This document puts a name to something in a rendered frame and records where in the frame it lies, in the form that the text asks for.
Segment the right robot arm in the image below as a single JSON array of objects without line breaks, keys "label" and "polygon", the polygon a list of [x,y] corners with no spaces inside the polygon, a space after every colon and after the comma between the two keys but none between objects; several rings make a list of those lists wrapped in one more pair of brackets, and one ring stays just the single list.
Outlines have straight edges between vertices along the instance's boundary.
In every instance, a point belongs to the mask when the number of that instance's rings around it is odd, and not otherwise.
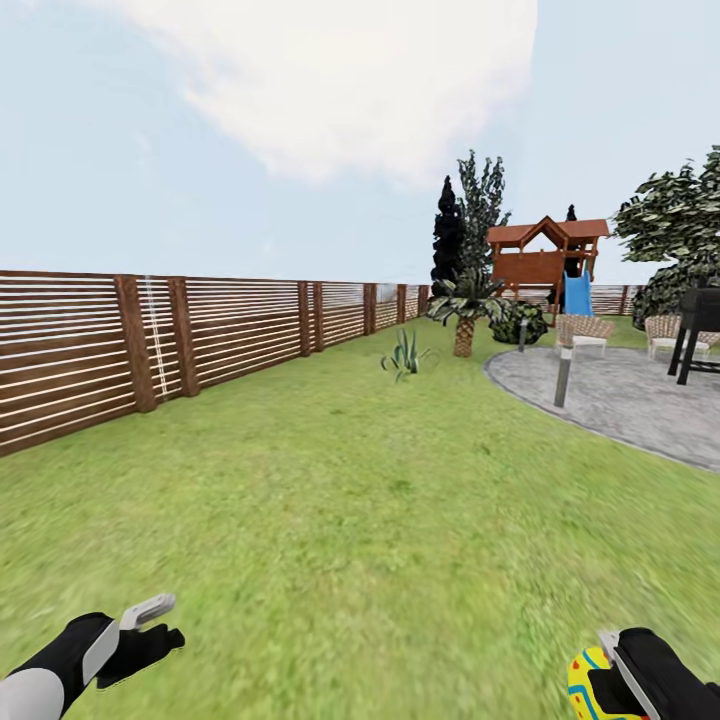
[{"label": "right robot arm", "polygon": [[587,677],[603,713],[720,720],[720,687],[703,683],[652,629],[631,627],[597,635],[611,669],[589,669]]}]

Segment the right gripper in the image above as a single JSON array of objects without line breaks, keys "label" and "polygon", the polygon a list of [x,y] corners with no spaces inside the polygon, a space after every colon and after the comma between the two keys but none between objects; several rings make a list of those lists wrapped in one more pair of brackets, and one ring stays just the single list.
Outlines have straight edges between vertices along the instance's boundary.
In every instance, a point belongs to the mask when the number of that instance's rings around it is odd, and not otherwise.
[{"label": "right gripper", "polygon": [[642,705],[628,692],[617,665],[611,669],[589,669],[587,677],[593,687],[597,705],[607,714],[633,714],[647,717]]}]

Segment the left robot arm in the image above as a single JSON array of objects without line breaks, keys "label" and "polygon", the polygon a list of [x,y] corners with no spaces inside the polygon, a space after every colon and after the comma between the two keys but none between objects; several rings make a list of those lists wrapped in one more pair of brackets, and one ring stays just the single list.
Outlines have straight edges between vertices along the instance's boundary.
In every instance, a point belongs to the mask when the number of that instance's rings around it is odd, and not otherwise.
[{"label": "left robot arm", "polygon": [[94,677],[105,689],[184,647],[179,628],[142,627],[176,606],[176,595],[163,593],[127,609],[120,625],[103,612],[73,619],[60,637],[0,681],[0,720],[60,720]]}]

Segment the easter egg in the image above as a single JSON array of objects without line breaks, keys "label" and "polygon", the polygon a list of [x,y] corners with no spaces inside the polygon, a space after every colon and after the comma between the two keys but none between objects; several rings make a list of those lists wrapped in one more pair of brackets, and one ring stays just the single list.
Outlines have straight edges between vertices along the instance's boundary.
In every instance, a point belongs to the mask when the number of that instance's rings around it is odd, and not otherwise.
[{"label": "easter egg", "polygon": [[603,713],[601,706],[597,705],[593,687],[587,677],[589,669],[611,669],[608,655],[603,653],[601,647],[585,649],[579,653],[567,673],[568,696],[579,720],[651,720],[649,716]]}]

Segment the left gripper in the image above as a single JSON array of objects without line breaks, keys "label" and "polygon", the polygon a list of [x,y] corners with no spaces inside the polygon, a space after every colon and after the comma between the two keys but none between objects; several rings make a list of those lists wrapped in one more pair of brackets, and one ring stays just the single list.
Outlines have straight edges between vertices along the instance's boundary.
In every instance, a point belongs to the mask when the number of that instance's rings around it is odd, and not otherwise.
[{"label": "left gripper", "polygon": [[128,630],[132,637],[132,648],[123,666],[112,675],[97,677],[97,688],[105,689],[121,679],[165,658],[171,649],[184,647],[185,638],[179,628],[168,630],[167,624],[160,624],[147,632]]}]

